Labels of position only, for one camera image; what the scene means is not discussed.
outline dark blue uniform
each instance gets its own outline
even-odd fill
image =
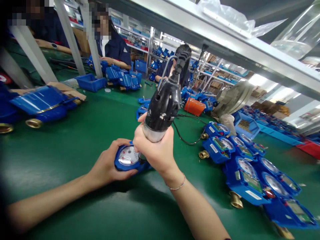
[[[166,67],[166,64],[167,64],[167,62],[162,62],[162,63],[161,63],[160,67],[158,68],[158,70],[157,70],[157,72],[156,72],[156,76],[158,75],[158,76],[162,77],[162,74],[163,74],[163,72],[164,72],[164,69],[165,69],[165,67]],[[166,72],[165,72],[165,74],[164,74],[165,77],[168,77],[168,76],[169,76],[172,65],[173,65],[173,60],[171,60],[171,61],[168,63],[167,70],[166,70]],[[183,88],[184,86],[188,86],[188,85],[189,85],[189,82],[190,82],[190,72],[189,72],[189,71],[187,72],[187,75],[188,75],[188,76],[187,76],[187,79],[185,80],[183,86],[181,86],[182,88]],[[183,79],[184,79],[183,74],[180,74],[180,84],[181,84],[181,82],[183,81]]]
[[[101,40],[97,41],[98,53],[102,57]],[[111,28],[111,39],[105,46],[105,56],[110,57],[131,66],[130,48],[117,31]]]
[[[46,13],[44,19],[31,20],[30,28],[34,31],[35,39],[42,39],[60,46],[69,47],[66,35],[56,12]]]

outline white label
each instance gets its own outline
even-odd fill
[[[218,150],[214,147],[214,145],[212,143],[210,144],[210,147],[212,148],[212,150],[214,150],[215,153],[218,152]]]
[[[251,197],[254,197],[257,200],[261,200],[262,199],[261,197],[259,197],[258,195],[254,194],[253,192],[251,192],[249,190],[246,191],[246,193],[248,193]]]
[[[211,132],[215,132],[211,126],[209,127],[209,129],[211,130]]]

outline bracelet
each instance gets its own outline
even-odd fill
[[[184,175],[184,173],[182,173],[182,174],[183,174],[184,179],[183,179],[183,183],[181,184],[180,187],[171,188],[171,187],[169,187],[169,186],[167,185],[167,187],[168,187],[171,191],[177,191],[177,190],[179,190],[180,188],[182,188],[182,187],[184,186],[184,183],[186,182],[186,176]]]

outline green workbench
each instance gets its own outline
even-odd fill
[[[132,139],[138,123],[138,97],[155,90],[142,81],[136,92],[112,88],[85,91],[87,102],[61,121],[31,129],[24,122],[4,143],[2,176],[10,203],[47,191],[87,173],[100,153],[117,138]],[[208,116],[201,117],[209,122]],[[186,141],[197,140],[203,124],[192,118],[175,120]],[[316,160],[286,143],[259,133],[256,142],[268,146],[266,158],[298,183],[297,199],[315,216],[320,215],[320,173]],[[243,201],[244,209],[230,204],[221,167],[199,160],[201,141],[189,146],[175,131],[174,156],[188,180],[214,207],[235,240],[281,239],[262,208]],[[319,230],[290,230],[297,240],[319,239]],[[30,239],[193,239],[179,208],[159,174],[150,170],[115,182],[71,203],[28,233]]]

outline hand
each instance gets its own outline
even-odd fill
[[[114,61],[115,61],[113,58],[109,58],[109,57],[101,57],[100,60],[107,61],[108,65],[114,64]]]
[[[184,176],[173,158],[173,128],[168,128],[160,142],[152,143],[145,137],[142,130],[146,116],[147,113],[138,119],[138,122],[142,123],[134,132],[134,147],[147,158],[150,165],[157,170],[168,186],[179,187]]]
[[[51,43],[45,41],[45,40],[42,40],[42,39],[35,39],[38,46],[39,47],[42,47],[42,48],[53,48]]]
[[[91,171],[85,175],[84,181],[92,190],[103,187],[113,181],[121,181],[130,178],[138,172],[137,169],[120,172],[114,166],[114,159],[119,146],[130,145],[130,140],[119,138],[112,142],[110,147],[103,151]]]

